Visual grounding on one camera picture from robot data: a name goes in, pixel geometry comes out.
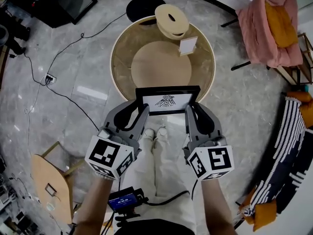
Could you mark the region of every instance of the gray tile floor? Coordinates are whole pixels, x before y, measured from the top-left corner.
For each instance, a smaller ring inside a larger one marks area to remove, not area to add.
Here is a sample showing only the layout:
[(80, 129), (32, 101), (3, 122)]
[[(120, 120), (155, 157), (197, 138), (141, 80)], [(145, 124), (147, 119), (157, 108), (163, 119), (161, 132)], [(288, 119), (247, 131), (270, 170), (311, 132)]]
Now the gray tile floor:
[[(64, 25), (51, 29), (33, 20), (32, 35), (27, 43), (28, 55), (34, 68), (34, 77), (40, 80), (47, 72), (55, 54), (70, 42), (101, 30), (108, 22), (125, 12), (130, 0), (98, 0), (77, 25)], [(202, 0), (165, 0), (180, 7), (195, 26), (209, 39), (216, 57), (216, 77), (212, 89), (203, 104), (220, 119), (224, 135), (233, 147), (235, 170), (222, 179), (221, 186), (235, 215), (237, 200), (259, 162), (276, 115), (280, 92), (285, 81), (273, 70), (262, 65), (250, 65), (230, 71), (235, 64), (245, 62), (246, 51), (238, 24), (227, 28), (219, 25), (233, 19), (222, 9)], [(50, 73), (57, 77), (51, 88), (77, 102), (101, 126), (110, 109), (123, 102), (110, 76), (111, 48), (120, 32), (130, 24), (126, 16), (112, 23), (104, 32), (91, 39), (83, 39), (58, 56)], [(107, 96), (94, 98), (81, 93), (79, 87), (99, 91)], [(185, 140), (184, 116), (150, 117), (147, 127), (157, 129), (166, 125), (173, 151), (177, 152), (181, 176), (188, 189), (192, 189), (195, 175), (184, 164), (181, 147)], [(20, 177), (29, 193), (36, 196), (31, 179), (30, 155), (42, 154), (55, 141), (58, 149), (49, 156), (56, 165), (66, 165), (83, 157), (92, 135), (97, 131), (80, 109), (67, 99), (55, 95), (47, 88), (33, 82), (29, 61), (19, 56), (9, 59), (0, 93), (0, 143), (7, 162), (7, 174)], [(88, 166), (76, 172), (74, 201), (81, 202), (92, 180)], [(19, 182), (15, 189), (24, 191)], [(198, 234), (207, 234), (204, 222), (200, 185), (195, 191), (194, 206), (197, 215)], [(46, 234), (59, 234), (60, 229), (39, 203), (22, 200), (22, 206)], [(68, 227), (61, 222), (63, 231)]]

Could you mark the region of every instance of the electrical outlet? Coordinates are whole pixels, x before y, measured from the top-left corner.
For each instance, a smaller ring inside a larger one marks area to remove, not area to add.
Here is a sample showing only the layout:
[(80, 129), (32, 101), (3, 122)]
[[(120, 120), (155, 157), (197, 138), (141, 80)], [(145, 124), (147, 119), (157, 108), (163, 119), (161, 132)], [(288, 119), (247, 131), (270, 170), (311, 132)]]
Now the electrical outlet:
[(54, 84), (57, 81), (57, 78), (55, 76), (50, 75), (50, 74), (46, 74), (45, 77), (52, 78), (52, 80), (50, 81), (50, 84)]

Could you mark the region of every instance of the small white card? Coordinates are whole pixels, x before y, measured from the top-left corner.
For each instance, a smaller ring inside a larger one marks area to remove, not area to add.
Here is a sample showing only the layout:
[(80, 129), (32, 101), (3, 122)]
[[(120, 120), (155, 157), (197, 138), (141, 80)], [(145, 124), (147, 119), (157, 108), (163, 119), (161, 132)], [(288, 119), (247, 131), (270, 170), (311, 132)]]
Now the small white card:
[(192, 37), (181, 40), (179, 46), (180, 55), (183, 56), (193, 53), (196, 47), (197, 39), (198, 37)]

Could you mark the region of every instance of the pink blanket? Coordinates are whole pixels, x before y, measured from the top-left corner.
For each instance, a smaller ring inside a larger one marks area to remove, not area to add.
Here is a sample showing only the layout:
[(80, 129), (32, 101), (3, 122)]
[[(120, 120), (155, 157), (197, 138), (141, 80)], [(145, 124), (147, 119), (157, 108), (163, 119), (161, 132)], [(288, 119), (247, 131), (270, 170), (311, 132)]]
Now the pink blanket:
[[(297, 31), (297, 0), (266, 0), (273, 6), (284, 6)], [(270, 67), (302, 64), (299, 44), (278, 48), (270, 32), (265, 11), (265, 0), (253, 0), (245, 9), (236, 11), (244, 43), (251, 63), (263, 63)]]

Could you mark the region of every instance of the wooden stool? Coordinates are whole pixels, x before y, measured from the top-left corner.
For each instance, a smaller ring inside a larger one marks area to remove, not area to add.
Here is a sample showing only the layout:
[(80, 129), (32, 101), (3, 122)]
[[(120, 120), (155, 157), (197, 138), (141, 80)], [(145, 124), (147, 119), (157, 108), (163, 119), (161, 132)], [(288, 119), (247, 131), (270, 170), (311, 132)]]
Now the wooden stool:
[(52, 145), (43, 155), (32, 156), (32, 176), (35, 181), (36, 191), (42, 206), (56, 219), (71, 224), (73, 214), (81, 204), (73, 209), (71, 173), (79, 168), (84, 159), (73, 167), (63, 172), (45, 159), (60, 142)]

